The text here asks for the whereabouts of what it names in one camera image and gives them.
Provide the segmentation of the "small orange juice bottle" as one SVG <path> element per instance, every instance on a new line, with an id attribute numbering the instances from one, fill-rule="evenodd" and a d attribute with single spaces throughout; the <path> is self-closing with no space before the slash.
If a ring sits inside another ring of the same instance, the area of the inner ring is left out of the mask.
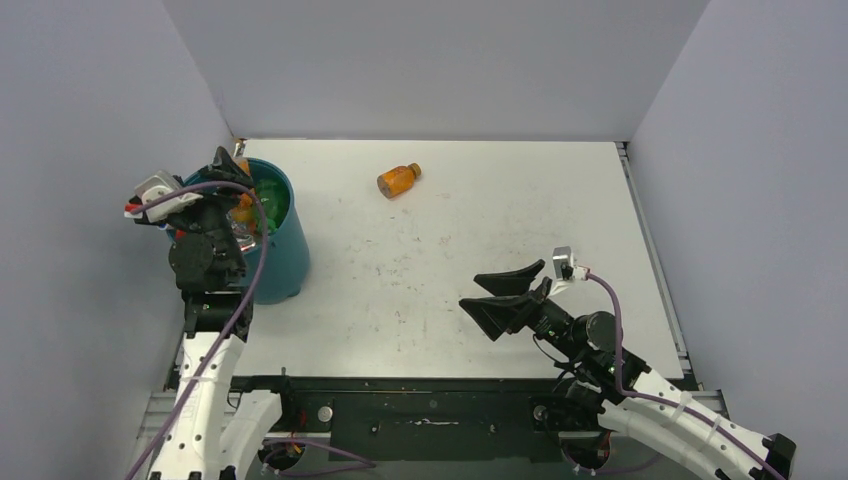
<path id="1" fill-rule="evenodd" d="M 384 197 L 391 199 L 411 189 L 421 175 L 417 163 L 397 166 L 378 176 L 377 186 Z"/>

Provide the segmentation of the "orange bottle with barcode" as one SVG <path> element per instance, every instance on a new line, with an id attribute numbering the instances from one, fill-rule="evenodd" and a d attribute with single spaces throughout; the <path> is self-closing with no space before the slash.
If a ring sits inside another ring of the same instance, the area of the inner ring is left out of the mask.
<path id="1" fill-rule="evenodd" d="M 252 177 L 249 160 L 245 157 L 236 157 L 236 165 L 244 171 L 248 177 Z M 248 194 L 241 194 L 239 204 L 229 212 L 231 220 L 236 226 L 247 233 L 253 233 L 257 228 L 257 220 L 254 213 L 254 202 Z"/>

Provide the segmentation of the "green plastic bottle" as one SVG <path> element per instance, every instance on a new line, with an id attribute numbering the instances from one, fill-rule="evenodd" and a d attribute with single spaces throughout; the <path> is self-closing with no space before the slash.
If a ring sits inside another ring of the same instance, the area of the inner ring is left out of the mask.
<path id="1" fill-rule="evenodd" d="M 256 194 L 266 214 L 269 230 L 275 232 L 282 225 L 289 211 L 288 187 L 277 178 L 265 178 L 258 182 Z"/>

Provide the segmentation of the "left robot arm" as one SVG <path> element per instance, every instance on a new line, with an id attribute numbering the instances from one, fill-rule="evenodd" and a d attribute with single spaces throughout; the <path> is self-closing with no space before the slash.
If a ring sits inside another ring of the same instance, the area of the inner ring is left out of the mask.
<path id="1" fill-rule="evenodd" d="M 130 478 L 147 464 L 150 479 L 240 479 L 269 430 L 286 430 L 298 416 L 296 400 L 274 391 L 252 395 L 226 415 L 260 276 L 242 286 L 247 263 L 228 215 L 254 182 L 223 147 L 198 176 L 187 185 L 160 170 L 135 187 L 125 206 L 136 224 L 175 230 L 168 263 L 184 302 L 175 404 Z"/>

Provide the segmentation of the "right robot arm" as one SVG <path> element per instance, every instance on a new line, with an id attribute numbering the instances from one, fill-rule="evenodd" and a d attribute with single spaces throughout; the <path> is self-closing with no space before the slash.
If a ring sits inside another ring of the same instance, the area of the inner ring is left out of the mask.
<path id="1" fill-rule="evenodd" d="M 782 434 L 765 435 L 731 421 L 675 386 L 623 345 L 623 312 L 613 287 L 573 259 L 556 279 L 536 277 L 545 263 L 478 274 L 487 291 L 459 307 L 492 341 L 523 329 L 563 355 L 555 366 L 573 381 L 565 411 L 579 428 L 596 426 L 641 443 L 701 479 L 788 479 L 797 451 Z M 576 282 L 599 285 L 612 308 L 574 316 L 553 301 Z"/>

